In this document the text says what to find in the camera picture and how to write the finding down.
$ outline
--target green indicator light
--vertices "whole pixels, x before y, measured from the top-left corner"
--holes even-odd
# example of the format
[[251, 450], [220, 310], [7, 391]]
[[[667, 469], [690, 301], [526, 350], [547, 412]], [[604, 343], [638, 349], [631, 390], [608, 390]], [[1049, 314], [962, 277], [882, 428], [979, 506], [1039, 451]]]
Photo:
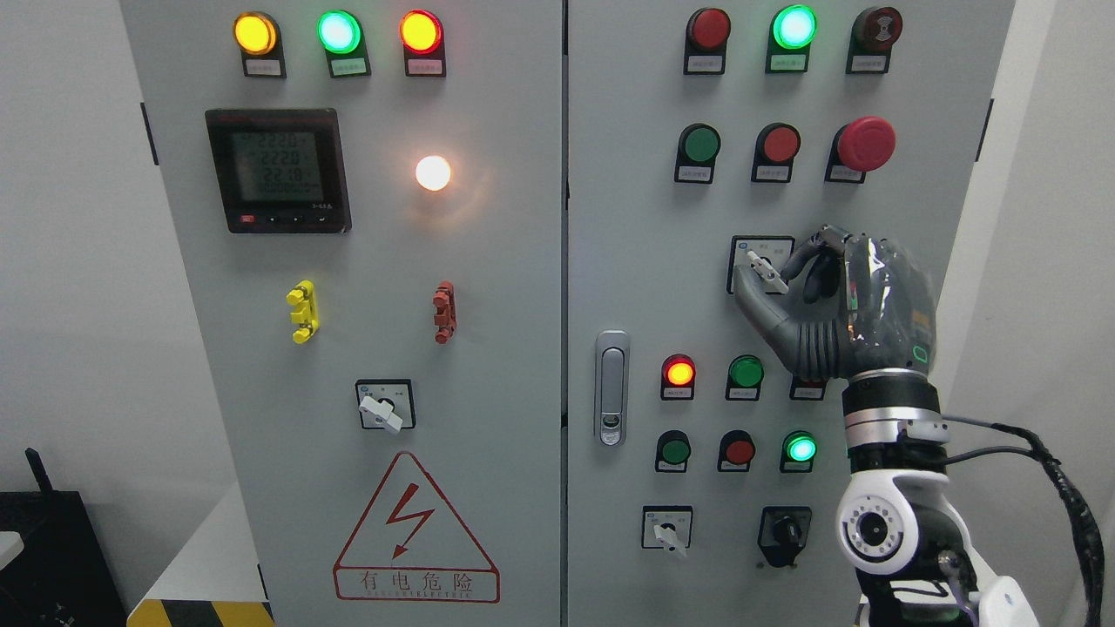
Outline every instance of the green indicator light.
[[347, 11], [328, 11], [318, 20], [318, 39], [326, 50], [348, 55], [360, 45], [360, 25]]
[[805, 4], [791, 4], [778, 11], [772, 32], [775, 42], [787, 50], [805, 48], [817, 33], [817, 17]]
[[680, 464], [689, 459], [689, 445], [680, 440], [671, 440], [662, 445], [662, 461]]
[[701, 126], [692, 129], [686, 136], [685, 149], [686, 156], [697, 163], [704, 163], [720, 152], [720, 138], [717, 137], [716, 132], [711, 128]]
[[786, 455], [795, 462], [808, 462], [817, 454], [817, 443], [806, 433], [792, 435], [786, 443]]
[[737, 357], [728, 375], [740, 387], [755, 387], [763, 380], [763, 363], [757, 357]]

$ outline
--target digital power meter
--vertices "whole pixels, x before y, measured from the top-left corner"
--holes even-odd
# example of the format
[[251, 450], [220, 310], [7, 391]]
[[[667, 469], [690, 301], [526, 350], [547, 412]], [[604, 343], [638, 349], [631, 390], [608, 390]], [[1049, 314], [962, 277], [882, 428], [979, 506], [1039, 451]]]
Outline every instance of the digital power meter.
[[205, 112], [233, 233], [343, 233], [352, 226], [333, 109]]

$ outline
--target gray metal panel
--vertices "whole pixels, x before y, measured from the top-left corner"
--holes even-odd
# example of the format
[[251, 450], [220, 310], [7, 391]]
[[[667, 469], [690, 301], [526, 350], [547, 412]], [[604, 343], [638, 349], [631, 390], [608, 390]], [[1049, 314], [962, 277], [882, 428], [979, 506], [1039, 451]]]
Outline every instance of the gray metal panel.
[[[763, 71], [767, 31], [785, 2], [729, 0], [727, 71], [682, 76], [686, 22], [700, 4], [570, 2], [569, 624], [847, 625], [859, 590], [832, 517], [847, 484], [843, 384], [824, 402], [792, 402], [789, 375], [725, 293], [734, 234], [803, 238], [824, 222], [895, 238], [939, 292], [979, 143], [1012, 2], [902, 2], [890, 74], [844, 74], [849, 30], [865, 3], [815, 3], [809, 71]], [[898, 132], [890, 163], [862, 186], [824, 183], [833, 135], [863, 115]], [[711, 185], [672, 182], [678, 135], [691, 123], [724, 141]], [[755, 137], [797, 127], [788, 185], [749, 181]], [[794, 300], [795, 293], [785, 297]], [[631, 337], [627, 441], [592, 435], [593, 340]], [[662, 360], [697, 365], [692, 402], [659, 401]], [[766, 366], [757, 403], [727, 402], [734, 357]], [[658, 436], [685, 431], [685, 474], [653, 471]], [[720, 437], [748, 431], [748, 473], [718, 473]], [[783, 437], [817, 437], [812, 474], [778, 472]], [[694, 507], [689, 559], [640, 548], [644, 504]], [[809, 543], [796, 569], [760, 567], [764, 505], [808, 505]]]
[[[446, 27], [446, 79], [404, 76], [405, 2], [349, 9], [372, 75], [346, 79], [329, 78], [314, 32], [331, 3], [122, 4], [278, 621], [556, 625], [561, 3], [425, 3]], [[285, 80], [242, 76], [231, 32], [243, 10], [279, 22]], [[219, 107], [336, 108], [352, 231], [230, 234], [203, 119]], [[413, 177], [430, 153], [455, 167], [438, 195]], [[317, 284], [322, 327], [295, 346], [283, 297], [301, 279]], [[460, 327], [438, 346], [430, 298], [443, 279]], [[361, 431], [358, 378], [413, 379], [417, 428]], [[333, 562], [400, 450], [498, 567], [498, 604], [338, 599]], [[423, 533], [415, 543], [443, 540]]]

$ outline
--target yellow terminal block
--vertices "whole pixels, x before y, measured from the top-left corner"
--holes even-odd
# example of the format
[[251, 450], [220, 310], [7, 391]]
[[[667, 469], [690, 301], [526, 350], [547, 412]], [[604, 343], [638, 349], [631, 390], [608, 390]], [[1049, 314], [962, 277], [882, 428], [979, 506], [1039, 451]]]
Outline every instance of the yellow terminal block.
[[299, 281], [294, 289], [287, 292], [287, 305], [294, 308], [290, 312], [291, 324], [298, 326], [292, 336], [294, 344], [306, 344], [321, 326], [318, 322], [318, 298], [313, 283]]

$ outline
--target lcd display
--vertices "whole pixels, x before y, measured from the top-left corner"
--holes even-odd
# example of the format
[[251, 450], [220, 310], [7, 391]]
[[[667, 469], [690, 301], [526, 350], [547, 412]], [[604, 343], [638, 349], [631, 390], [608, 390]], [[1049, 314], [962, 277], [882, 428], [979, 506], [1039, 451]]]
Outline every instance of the lcd display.
[[232, 152], [242, 200], [323, 200], [313, 133], [233, 133]]

